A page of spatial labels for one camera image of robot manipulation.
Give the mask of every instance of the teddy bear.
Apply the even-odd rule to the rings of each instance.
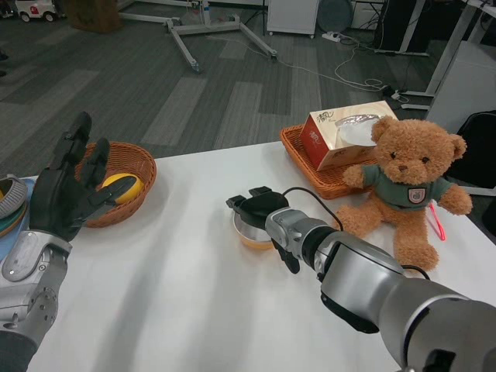
[[[372,192],[358,208],[345,205],[337,215],[345,231],[360,238],[382,222],[396,226],[396,260],[432,270],[439,255],[427,239],[425,207],[436,200],[454,215],[470,213],[470,196],[441,177],[467,145],[433,122],[390,116],[374,124],[372,140],[377,144],[377,165],[353,165],[343,174],[351,188],[372,187]]]

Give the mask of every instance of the teddy bear paw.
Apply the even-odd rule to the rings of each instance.
[[[429,243],[419,244],[415,247],[410,247],[407,249],[397,249],[395,258],[400,263],[400,265],[413,265],[424,269],[425,271],[430,271],[436,268],[439,262],[439,254],[436,248],[431,246]]]

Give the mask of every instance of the floor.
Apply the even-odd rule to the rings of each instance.
[[[126,11],[200,22],[198,14],[180,7],[137,3]],[[227,19],[232,12],[245,21],[254,11],[213,8],[212,19]],[[249,26],[261,35],[262,17]],[[275,141],[282,128],[302,123],[310,111],[381,99],[379,93],[274,63],[243,45],[248,40],[241,33],[186,37],[202,68],[198,75],[158,23],[125,21],[119,31],[99,35],[72,29],[67,20],[3,19],[0,30],[0,47],[11,57],[0,65],[9,73],[0,80],[0,174],[39,173],[60,133],[83,110],[93,118],[93,140],[105,136],[169,157]],[[264,39],[280,61],[330,77],[353,49],[319,35]],[[430,57],[357,51],[339,72],[353,81],[376,78],[396,88],[424,90],[443,45],[431,43]],[[398,108],[397,102],[391,106],[400,119],[424,116]]]

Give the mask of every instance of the silver robotic arm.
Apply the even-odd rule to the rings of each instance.
[[[310,266],[322,282],[322,303],[354,329],[380,332],[401,368],[496,371],[496,308],[407,278],[388,253],[289,208],[281,194],[268,188],[250,193],[252,198],[231,198],[228,205],[267,231],[291,272],[299,270],[295,260]]]

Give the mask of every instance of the orange wicker basket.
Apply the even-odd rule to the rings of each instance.
[[[79,172],[84,160],[91,155],[94,149],[95,143],[88,145],[83,161],[76,167],[76,178],[79,178]],[[87,221],[87,227],[115,225],[131,217],[142,205],[146,194],[152,188],[157,177],[157,165],[150,153],[145,149],[131,143],[111,142],[105,179],[117,173],[135,174],[144,183],[143,190],[133,200],[118,205],[99,219]]]
[[[281,141],[289,152],[293,161],[298,165],[303,174],[312,183],[317,193],[324,199],[340,198],[350,194],[359,194],[367,190],[349,188],[343,182],[343,172],[349,167],[335,167],[328,170],[317,171],[308,158],[300,133],[303,126],[291,126],[281,130]],[[375,164],[375,160],[363,162],[363,164]]]

